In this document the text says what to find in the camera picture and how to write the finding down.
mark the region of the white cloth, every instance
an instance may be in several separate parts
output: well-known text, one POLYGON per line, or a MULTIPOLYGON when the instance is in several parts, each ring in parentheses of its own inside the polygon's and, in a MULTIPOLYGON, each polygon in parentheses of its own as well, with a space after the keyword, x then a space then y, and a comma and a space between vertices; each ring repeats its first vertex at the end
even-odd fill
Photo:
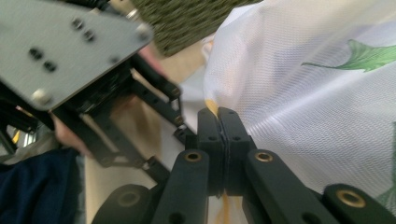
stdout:
POLYGON ((394 61, 394 0, 268 0, 218 29, 205 98, 309 188, 349 184, 396 215, 394 61))

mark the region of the gray metal bracket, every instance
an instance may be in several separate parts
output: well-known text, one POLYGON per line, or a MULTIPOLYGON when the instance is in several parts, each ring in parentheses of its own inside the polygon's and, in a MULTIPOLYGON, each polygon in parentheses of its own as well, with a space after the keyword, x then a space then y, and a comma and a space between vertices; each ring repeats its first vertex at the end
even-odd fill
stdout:
POLYGON ((46 1, 0 0, 0 81, 50 110, 146 46, 150 28, 46 1))

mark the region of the dark blue fabric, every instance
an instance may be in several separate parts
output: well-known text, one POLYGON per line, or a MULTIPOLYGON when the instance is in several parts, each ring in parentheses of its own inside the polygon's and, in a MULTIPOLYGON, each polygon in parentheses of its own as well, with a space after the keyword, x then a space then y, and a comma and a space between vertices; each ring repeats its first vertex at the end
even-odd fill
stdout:
POLYGON ((77 152, 57 149, 14 165, 0 164, 0 224, 73 223, 77 152))

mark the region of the leaf pattern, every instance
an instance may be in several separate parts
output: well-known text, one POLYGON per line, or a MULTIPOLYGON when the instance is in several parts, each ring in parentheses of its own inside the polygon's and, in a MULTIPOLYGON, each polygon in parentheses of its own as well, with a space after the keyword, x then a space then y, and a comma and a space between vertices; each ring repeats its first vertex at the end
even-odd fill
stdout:
POLYGON ((352 51, 352 55, 344 64, 339 66, 328 66, 318 63, 302 63, 301 65, 342 70, 364 69, 364 72, 368 72, 396 61, 396 46, 374 48, 353 39, 348 40, 348 45, 352 51))

